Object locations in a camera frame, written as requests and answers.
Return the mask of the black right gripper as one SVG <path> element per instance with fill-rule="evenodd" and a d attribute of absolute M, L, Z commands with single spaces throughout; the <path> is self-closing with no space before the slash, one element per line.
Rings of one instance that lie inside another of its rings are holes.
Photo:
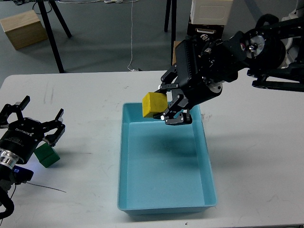
<path fill-rule="evenodd" d="M 168 107 L 152 117 L 167 125 L 191 124 L 192 117 L 187 107 L 193 107 L 219 96 L 222 82 L 209 76 L 209 54 L 205 53 L 210 41 L 187 37 L 175 49 L 176 63 L 162 76 L 156 93 L 171 91 L 172 101 Z"/>

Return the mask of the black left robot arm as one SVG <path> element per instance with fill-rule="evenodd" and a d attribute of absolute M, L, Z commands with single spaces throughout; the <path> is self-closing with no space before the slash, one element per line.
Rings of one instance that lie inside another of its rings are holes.
<path fill-rule="evenodd" d="M 5 208 L 0 218 L 9 217 L 14 203 L 8 195 L 12 186 L 26 183 L 33 177 L 33 171 L 23 168 L 32 155 L 46 168 L 60 157 L 54 146 L 65 132 L 60 109 L 55 119 L 39 122 L 24 117 L 22 111 L 30 102 L 26 96 L 21 102 L 6 104 L 0 112 L 0 127 L 6 132 L 0 139 L 0 204 Z"/>

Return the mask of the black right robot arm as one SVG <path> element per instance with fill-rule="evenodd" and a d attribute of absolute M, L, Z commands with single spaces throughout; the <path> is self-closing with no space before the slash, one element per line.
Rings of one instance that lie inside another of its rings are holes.
<path fill-rule="evenodd" d="M 238 72 L 247 74 L 258 88 L 302 92 L 304 45 L 295 61 L 283 67 L 286 38 L 304 37 L 304 20 L 285 21 L 271 14 L 260 17 L 254 29 L 237 32 L 229 40 L 207 35 L 187 37 L 175 49 L 176 63 L 161 77 L 158 93 L 171 92 L 172 101 L 152 114 L 168 125 L 190 124 L 190 110 L 219 96 L 223 82 L 233 82 Z"/>

